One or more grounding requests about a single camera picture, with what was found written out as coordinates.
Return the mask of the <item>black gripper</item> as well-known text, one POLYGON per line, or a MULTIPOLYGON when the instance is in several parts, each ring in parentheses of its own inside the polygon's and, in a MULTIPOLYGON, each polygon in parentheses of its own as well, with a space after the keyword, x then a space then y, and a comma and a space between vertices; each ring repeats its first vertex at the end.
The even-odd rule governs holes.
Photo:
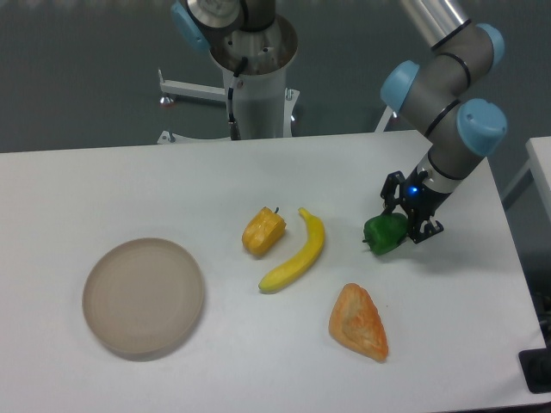
POLYGON ((444 231, 443 225, 431 217, 449 198, 450 191, 430 187, 431 173, 431 170, 414 169, 405 178, 401 171, 395 171, 387 176, 381 190, 381 215, 389 215, 401 207, 409 219, 407 236, 414 243, 422 243, 444 231))

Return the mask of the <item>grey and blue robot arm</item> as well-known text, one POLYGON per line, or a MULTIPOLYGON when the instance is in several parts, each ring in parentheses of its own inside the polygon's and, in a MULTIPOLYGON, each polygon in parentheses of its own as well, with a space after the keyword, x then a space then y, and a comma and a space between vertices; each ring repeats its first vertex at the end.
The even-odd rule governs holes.
MULTIPOLYGON (((409 60, 398 65, 380 96, 430 141, 430 149, 411 174, 387 176, 382 216, 397 213, 405 225, 400 238, 421 243, 443 230, 436 210, 506 135, 499 107, 483 99, 461 101, 499 64, 505 42, 496 28, 471 23, 454 1, 404 1, 402 8, 435 57, 426 66, 409 60)), ((286 71, 298 37, 275 3, 176 1, 170 14, 179 34, 221 69, 231 139, 288 135, 286 71)))

